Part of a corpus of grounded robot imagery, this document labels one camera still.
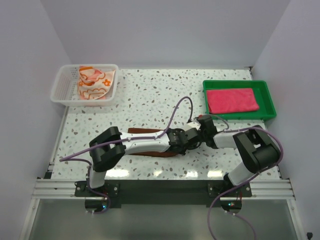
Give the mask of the brown towel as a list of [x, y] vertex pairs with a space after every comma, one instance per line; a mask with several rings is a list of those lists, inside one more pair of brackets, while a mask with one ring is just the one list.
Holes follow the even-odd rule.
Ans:
[[[163, 133], [162, 129], [152, 129], [152, 128], [129, 128], [128, 134], [133, 134], [134, 137], [138, 135], [141, 136], [153, 136], [160, 135]], [[125, 155], [134, 155], [134, 156], [144, 156], [144, 157], [157, 157], [157, 158], [170, 158], [177, 155], [185, 155], [187, 148], [182, 144], [181, 140], [178, 138], [179, 130], [168, 130], [163, 136], [160, 137], [161, 140], [168, 139], [169, 148], [164, 152], [151, 151], [152, 148], [144, 147], [144, 152], [137, 152], [135, 149], [128, 149], [126, 146]]]

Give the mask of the pink microfibre towel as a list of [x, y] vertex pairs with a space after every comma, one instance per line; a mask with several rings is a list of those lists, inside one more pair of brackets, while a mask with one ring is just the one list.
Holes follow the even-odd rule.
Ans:
[[232, 114], [260, 109], [251, 88], [210, 89], [206, 91], [209, 112]]

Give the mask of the orange patterned cream towel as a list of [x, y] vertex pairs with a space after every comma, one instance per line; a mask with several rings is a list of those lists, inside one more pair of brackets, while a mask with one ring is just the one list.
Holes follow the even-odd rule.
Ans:
[[111, 90], [116, 71], [101, 71], [93, 66], [80, 66], [77, 92], [82, 100], [104, 100]]

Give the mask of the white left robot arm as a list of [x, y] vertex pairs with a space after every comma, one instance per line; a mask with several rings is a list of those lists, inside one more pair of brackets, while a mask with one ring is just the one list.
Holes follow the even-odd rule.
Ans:
[[190, 122], [186, 128], [168, 128], [147, 133], [120, 132], [113, 126], [89, 142], [92, 167], [86, 190], [92, 196], [103, 193], [106, 172], [126, 155], [164, 153], [184, 155], [200, 142], [200, 125]]

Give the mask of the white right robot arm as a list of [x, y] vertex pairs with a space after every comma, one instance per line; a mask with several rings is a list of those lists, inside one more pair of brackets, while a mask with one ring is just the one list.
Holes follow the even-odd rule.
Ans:
[[227, 196], [235, 196], [241, 185], [274, 166], [282, 157], [282, 150], [266, 130], [260, 126], [246, 129], [218, 131], [210, 115], [196, 118], [200, 125], [202, 141], [212, 149], [237, 149], [242, 162], [223, 177], [222, 190]]

